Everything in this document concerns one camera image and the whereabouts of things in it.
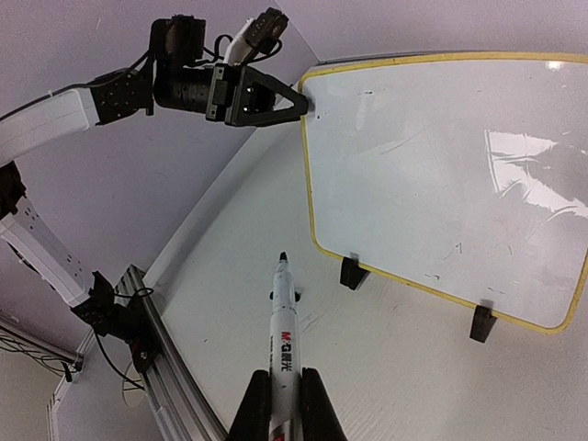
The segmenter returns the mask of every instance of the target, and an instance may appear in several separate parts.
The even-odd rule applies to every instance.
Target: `mark on whiteboard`
[[[461,243],[458,243],[455,248],[453,250],[451,250],[451,253],[449,253],[448,255],[446,255],[443,259],[441,260],[446,260],[448,257],[450,257],[453,253],[456,252],[456,250],[459,250],[460,254],[463,254],[463,248],[461,246]]]
[[[418,135],[420,135],[421,133],[424,132],[424,129],[417,131],[416,133],[414,133],[413,136],[407,138],[406,140],[402,141],[400,144],[396,144],[394,147],[392,147],[391,149],[385,150],[384,152],[380,152],[380,154],[386,154],[386,153],[390,153],[390,152],[394,152],[396,149],[402,147],[404,144],[406,144],[409,141],[412,141],[413,138],[417,137]]]
[[[321,318],[324,316],[324,314],[326,314],[326,313],[327,313],[327,311],[323,312],[323,313],[322,313],[321,315],[319,315],[319,316],[318,316],[316,319],[314,319],[314,320],[311,320],[311,321],[310,321],[310,322],[309,322],[309,323],[308,323],[306,326],[304,326],[304,329],[302,329],[302,331],[301,331],[300,333],[301,333],[301,334],[303,334],[303,333],[304,333],[304,332],[306,332],[306,331],[311,331],[311,330],[312,330],[312,328],[314,327],[314,324],[315,324],[317,321],[319,321],[319,320],[320,320],[320,319],[321,319]]]

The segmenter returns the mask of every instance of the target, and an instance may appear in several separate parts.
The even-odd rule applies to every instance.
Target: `curved edge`
[[[361,63],[354,63],[348,64],[345,66],[339,67],[332,67],[328,69],[318,70],[314,72],[308,72],[300,78],[299,81],[299,92],[302,93],[304,83],[315,76],[323,76],[327,74],[338,74],[342,72],[350,72],[362,69],[371,69],[375,67],[385,67],[385,66],[394,66],[394,65],[402,65],[402,64],[416,64],[421,62],[456,62],[456,61],[475,61],[475,60],[524,60],[524,61],[558,61],[558,62],[579,62],[583,64],[588,64],[588,56],[587,55],[579,55],[579,54],[571,54],[571,53],[550,53],[550,52],[459,52],[459,53],[441,53],[436,55],[417,55],[417,56],[409,56],[409,57],[401,57],[401,58],[391,58],[388,60],[377,60],[374,62],[361,62]],[[327,257],[332,257],[336,260],[343,260],[343,257],[339,254],[333,253],[321,247],[317,238],[316,238],[316,231],[314,225],[314,208],[312,205],[312,184],[311,184],[311,168],[310,168],[310,160],[309,160],[309,152],[308,152],[308,143],[306,139],[306,117],[303,116],[301,119],[301,128],[302,128],[302,147],[304,151],[304,168],[306,174],[306,190],[308,194],[308,204],[309,204],[309,218],[311,222],[311,238],[314,246],[319,250],[320,253],[326,255]],[[402,283],[411,288],[416,288],[421,291],[424,291],[429,294],[433,294],[444,300],[453,301],[459,305],[465,306],[467,308],[475,309],[476,303],[460,299],[459,297],[452,296],[447,294],[443,291],[439,291],[434,288],[427,287],[426,285],[422,285],[417,282],[413,282],[403,277],[395,276],[391,273],[387,273],[380,269],[377,269],[373,266],[359,264],[359,266],[367,271],[377,274],[379,276],[389,278],[394,280],[395,282]],[[541,334],[547,335],[555,335],[562,333],[571,323],[573,320],[573,316],[578,308],[578,304],[580,303],[580,297],[582,296],[582,292],[584,286],[586,284],[586,279],[588,278],[588,249],[586,250],[586,256],[584,257],[584,261],[582,264],[582,269],[580,271],[580,275],[578,277],[578,283],[576,284],[576,289],[573,292],[573,297],[571,298],[570,307],[568,308],[568,312],[566,317],[563,319],[558,326],[553,328],[547,328],[538,324],[534,324],[532,322],[528,322],[522,319],[518,319],[512,315],[505,314],[503,312],[492,311],[492,315],[496,318],[504,320],[505,322],[509,322],[512,324],[516,324],[522,326],[526,329],[531,331],[535,331]]]
[[[308,72],[300,78],[299,91],[302,90],[304,82],[314,76],[328,74],[339,74],[342,72],[357,71],[360,69],[371,69],[376,67],[398,66],[403,64],[417,64],[422,62],[471,62],[480,60],[519,60],[537,62],[578,62],[588,64],[588,55],[565,52],[447,52],[434,55],[414,55],[389,58],[386,60],[375,60],[373,62],[358,62],[344,66],[331,67],[313,72]]]

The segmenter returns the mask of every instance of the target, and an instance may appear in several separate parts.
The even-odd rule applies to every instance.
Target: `cable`
[[[284,43],[282,43],[282,40],[278,40],[277,41],[277,48],[275,51],[270,52],[267,55],[264,55],[263,57],[254,58],[253,60],[251,60],[250,62],[247,62],[246,64],[253,64],[254,62],[264,62],[265,60],[269,60],[273,56],[277,55],[282,50],[283,47],[284,47]]]
[[[100,352],[102,352],[102,355],[104,356],[104,358],[106,359],[108,365],[112,368],[112,370],[114,370],[119,377],[121,377],[125,381],[128,381],[128,383],[132,384],[137,389],[145,390],[145,388],[143,386],[141,386],[139,383],[137,383],[137,382],[133,381],[132,379],[130,379],[129,377],[127,377],[125,374],[120,372],[116,366],[114,366],[114,363],[112,363],[112,361],[110,361],[110,358],[108,357],[107,351],[104,349],[104,346],[102,346],[102,341],[100,341],[100,337],[98,336],[96,331],[94,331],[94,335],[96,336],[96,341],[98,342],[98,347],[100,347]]]
[[[139,60],[137,60],[136,62],[134,62],[130,67],[124,69],[120,75],[115,76],[114,78],[111,78],[109,80],[106,80],[104,83],[97,83],[94,85],[90,85],[90,84],[73,84],[73,85],[67,85],[66,87],[63,87],[55,92],[51,92],[50,94],[47,94],[45,96],[41,96],[37,99],[33,99],[32,101],[28,102],[27,104],[25,104],[24,106],[18,107],[8,113],[6,113],[5,115],[3,115],[2,117],[0,117],[0,122],[4,121],[5,119],[8,119],[10,117],[12,117],[13,115],[16,115],[18,112],[21,112],[23,110],[26,110],[29,107],[33,107],[38,103],[41,103],[43,101],[45,101],[46,99],[52,98],[56,95],[62,94],[63,92],[67,92],[68,90],[72,90],[72,89],[94,89],[96,87],[102,87],[105,85],[109,85],[110,83],[113,83],[115,81],[118,81],[120,78],[122,78],[125,75],[130,74],[130,72],[137,67],[139,64],[141,64],[143,61],[145,61],[147,59],[147,57],[149,56],[149,51],[146,51]]]
[[[232,42],[232,37],[229,34],[220,34],[214,40],[214,51],[211,51],[207,47],[204,48],[204,52],[206,52],[208,55],[210,55],[212,57],[212,60],[200,60],[197,62],[192,62],[191,64],[188,64],[187,66],[199,67],[199,66],[203,66],[204,64],[213,64],[214,62],[217,62],[218,60],[222,60],[224,58],[224,55],[221,55],[222,39],[227,39],[227,40],[229,40],[229,42]]]
[[[147,294],[143,294],[142,296],[137,295],[143,291],[147,292]],[[145,297],[151,296],[154,292],[155,291],[153,290],[153,288],[139,288],[139,289],[136,289],[135,292],[133,292],[131,296],[124,296],[122,294],[117,294],[115,292],[114,297],[120,297],[122,299],[143,299]]]
[[[30,357],[35,363],[37,363],[38,365],[40,365],[41,367],[49,370],[52,374],[55,374],[59,377],[65,375],[67,376],[67,372],[65,369],[60,368],[60,367],[55,367],[55,366],[51,366],[49,363],[51,362],[57,362],[60,364],[64,364],[65,366],[67,366],[67,364],[64,362],[64,360],[56,357],[56,356],[50,356],[47,355],[46,353],[36,350],[36,349],[29,349],[28,347],[26,347],[26,345],[22,344],[21,342],[15,340],[12,337],[9,337],[7,335],[3,335],[0,334],[0,350],[4,350],[6,352],[9,353],[13,353],[13,354],[23,354],[25,356]],[[69,372],[77,372],[77,370],[75,368],[73,369],[69,369]]]

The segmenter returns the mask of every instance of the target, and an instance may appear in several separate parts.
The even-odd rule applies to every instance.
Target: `white marker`
[[[286,253],[279,257],[273,296],[269,356],[272,419],[269,425],[269,441],[297,441],[300,435],[298,315],[296,293],[288,270]]]

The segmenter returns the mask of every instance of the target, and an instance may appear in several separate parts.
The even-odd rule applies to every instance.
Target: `robotic arm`
[[[26,198],[13,161],[47,141],[107,125],[139,109],[152,116],[153,101],[236,127],[298,120],[308,111],[306,97],[249,65],[257,54],[267,56],[275,53],[275,47],[281,48],[279,38],[287,24],[286,16],[268,8],[247,21],[223,62],[216,62],[218,53],[208,62],[201,60],[205,20],[187,16],[158,19],[152,24],[149,50],[130,68],[85,85],[70,85],[0,118],[0,236],[78,315],[81,311],[75,307],[97,294],[96,276],[44,224]],[[136,70],[142,62],[142,68]],[[274,110],[277,95],[293,106]],[[82,314],[81,318],[96,324],[95,316]]]

